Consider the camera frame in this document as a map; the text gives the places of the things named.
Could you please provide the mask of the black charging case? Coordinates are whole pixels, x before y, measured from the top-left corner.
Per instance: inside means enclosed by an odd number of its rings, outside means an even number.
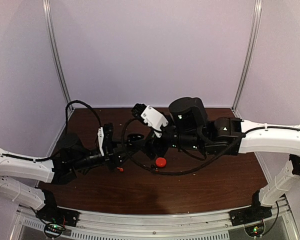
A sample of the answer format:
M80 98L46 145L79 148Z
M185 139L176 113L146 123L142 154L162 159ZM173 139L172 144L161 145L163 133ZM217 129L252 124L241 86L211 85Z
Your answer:
M144 135L143 134L139 134L139 133L131 133L127 135L126 138L126 143L128 145L132 145L135 142L141 141L144 139Z

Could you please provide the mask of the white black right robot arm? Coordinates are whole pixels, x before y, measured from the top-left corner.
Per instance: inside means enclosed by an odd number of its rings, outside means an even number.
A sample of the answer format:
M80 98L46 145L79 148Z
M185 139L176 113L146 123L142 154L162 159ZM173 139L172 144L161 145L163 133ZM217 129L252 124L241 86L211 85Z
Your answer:
M212 159L224 155L270 152L289 154L289 160L274 180L257 190L251 206L232 213L256 221L272 215L272 206L300 181L300 124L277 125L258 123L240 118L220 117L210 121L200 98L182 97L173 101L169 115L150 105L140 105L135 115L151 128L150 151L156 156L155 168L166 166L165 153L177 148L187 153L199 151L203 157Z

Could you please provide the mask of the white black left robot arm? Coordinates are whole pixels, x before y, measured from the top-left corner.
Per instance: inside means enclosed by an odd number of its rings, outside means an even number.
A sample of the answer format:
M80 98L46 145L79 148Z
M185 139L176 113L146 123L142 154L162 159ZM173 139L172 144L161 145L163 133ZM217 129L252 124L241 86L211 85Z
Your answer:
M30 207L45 220L59 221L63 211L54 194L26 185L17 178L66 185L77 177L77 172L86 174L103 165L111 170L120 168L128 156L138 151L128 140L113 141L101 134L97 140L101 146L89 150L83 147L76 134L67 134L58 142L59 150L48 157L22 155L0 148L0 196Z

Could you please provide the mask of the red round charging case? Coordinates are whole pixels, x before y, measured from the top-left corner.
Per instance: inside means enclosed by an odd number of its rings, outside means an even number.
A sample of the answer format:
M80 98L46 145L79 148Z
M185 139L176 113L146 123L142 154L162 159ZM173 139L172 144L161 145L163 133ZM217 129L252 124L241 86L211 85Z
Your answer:
M155 160L155 165L156 165L158 168L164 168L164 167L167 165L167 160L166 160L164 157L158 157L158 158Z

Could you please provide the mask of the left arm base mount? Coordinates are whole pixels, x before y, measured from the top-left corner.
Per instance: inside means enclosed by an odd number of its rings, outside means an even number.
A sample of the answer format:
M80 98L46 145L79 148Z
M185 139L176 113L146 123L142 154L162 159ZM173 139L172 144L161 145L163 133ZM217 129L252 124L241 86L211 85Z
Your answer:
M76 227L80 215L76 210L61 207L44 207L41 210L32 208L32 211L43 223L43 233L49 239L60 237L67 230L66 227Z

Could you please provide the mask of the aluminium front rail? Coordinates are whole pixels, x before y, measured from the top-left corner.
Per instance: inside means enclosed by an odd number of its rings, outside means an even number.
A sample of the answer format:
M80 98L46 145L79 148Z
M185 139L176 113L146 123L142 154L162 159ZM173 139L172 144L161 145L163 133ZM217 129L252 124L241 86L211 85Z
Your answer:
M272 217L234 226L230 210L203 213L134 215L79 211L76 226L67 226L61 240L253 240L254 226L262 240L299 240L300 234L285 197Z

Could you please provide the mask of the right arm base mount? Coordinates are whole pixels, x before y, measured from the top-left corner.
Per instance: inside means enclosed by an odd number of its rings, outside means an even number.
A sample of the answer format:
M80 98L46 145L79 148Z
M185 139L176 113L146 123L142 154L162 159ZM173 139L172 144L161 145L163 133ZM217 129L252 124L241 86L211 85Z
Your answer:
M232 226L243 225L245 233L251 238L261 237L266 232L264 220L271 216L272 208L263 206L249 206L229 212Z

